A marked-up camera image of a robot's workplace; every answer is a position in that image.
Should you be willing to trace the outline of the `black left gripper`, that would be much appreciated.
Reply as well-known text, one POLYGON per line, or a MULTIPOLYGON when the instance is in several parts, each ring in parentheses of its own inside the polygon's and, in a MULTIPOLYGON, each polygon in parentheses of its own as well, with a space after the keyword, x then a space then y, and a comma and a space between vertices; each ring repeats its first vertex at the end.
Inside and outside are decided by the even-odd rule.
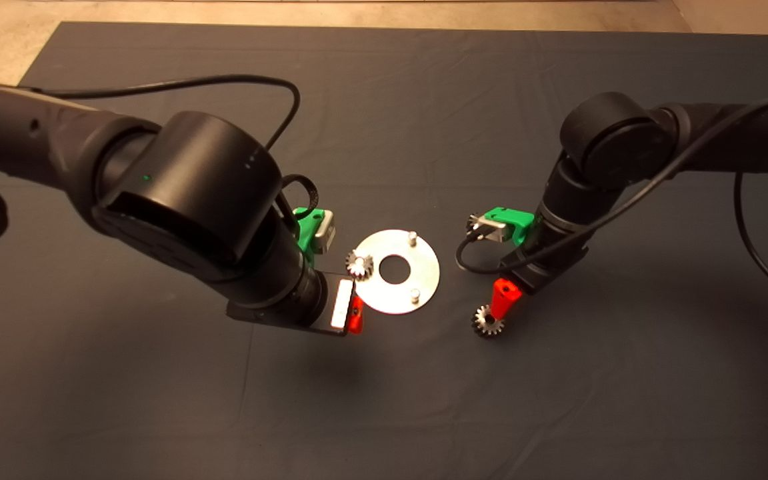
POLYGON ((347 275, 312 270, 276 304, 247 308, 227 303, 226 316, 257 325, 324 335, 361 334, 363 300, 347 275))

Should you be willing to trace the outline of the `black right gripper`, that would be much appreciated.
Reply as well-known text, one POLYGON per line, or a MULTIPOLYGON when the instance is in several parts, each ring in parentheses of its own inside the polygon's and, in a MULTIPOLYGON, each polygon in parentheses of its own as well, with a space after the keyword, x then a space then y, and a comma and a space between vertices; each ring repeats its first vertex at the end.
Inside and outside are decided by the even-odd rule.
POLYGON ((584 258, 588 252, 589 235, 579 238, 566 247, 521 267, 513 267, 525 258, 533 256, 571 236, 572 231, 558 228, 551 223, 535 223, 525 236, 524 242, 501 259, 502 279, 493 283, 491 316, 504 320, 509 311, 525 294, 537 294, 561 274, 584 258))

